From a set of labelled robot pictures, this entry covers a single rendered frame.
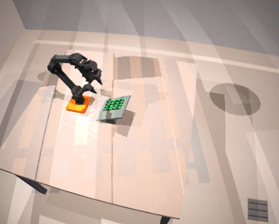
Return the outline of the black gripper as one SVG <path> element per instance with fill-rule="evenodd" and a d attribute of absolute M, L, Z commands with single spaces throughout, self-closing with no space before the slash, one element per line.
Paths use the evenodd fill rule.
<path fill-rule="evenodd" d="M 87 73 L 85 73 L 85 74 L 82 75 L 82 77 L 84 77 L 84 78 L 86 79 L 86 82 L 88 82 L 87 84 L 85 84 L 85 85 L 83 86 L 82 91 L 83 91 L 83 92 L 91 91 L 91 92 L 97 94 L 96 90 L 93 88 L 93 86 L 91 86 L 91 83 L 92 83 L 92 82 L 89 80 L 89 74 L 91 74 L 91 71 L 90 71 L 90 72 L 87 72 Z M 100 80 L 97 80 L 97 82 L 98 82 L 99 84 L 102 84 L 101 79 L 100 79 Z"/>

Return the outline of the grey switch panel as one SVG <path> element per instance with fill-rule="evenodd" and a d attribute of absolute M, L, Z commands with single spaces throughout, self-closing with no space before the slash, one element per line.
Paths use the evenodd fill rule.
<path fill-rule="evenodd" d="M 107 123 L 115 125 L 117 119 L 123 118 L 130 97 L 131 95 L 106 99 L 96 120 L 106 120 Z"/>

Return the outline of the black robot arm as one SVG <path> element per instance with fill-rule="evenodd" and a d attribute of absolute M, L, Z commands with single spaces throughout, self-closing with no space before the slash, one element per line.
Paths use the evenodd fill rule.
<path fill-rule="evenodd" d="M 77 105 L 83 105 L 85 99 L 83 97 L 84 92 L 82 91 L 82 87 L 75 85 L 75 83 L 63 72 L 59 63 L 69 63 L 70 65 L 74 65 L 74 68 L 78 69 L 81 74 L 91 71 L 91 74 L 89 74 L 89 80 L 91 82 L 94 80 L 100 80 L 102 75 L 101 70 L 97 68 L 98 65 L 95 61 L 87 59 L 87 57 L 84 57 L 78 52 L 72 55 L 55 55 L 51 58 L 50 63 L 47 66 L 47 69 L 52 74 L 56 74 L 71 89 L 73 95 L 72 99 L 75 100 L 75 104 Z M 95 71 L 92 72 L 93 70 Z"/>

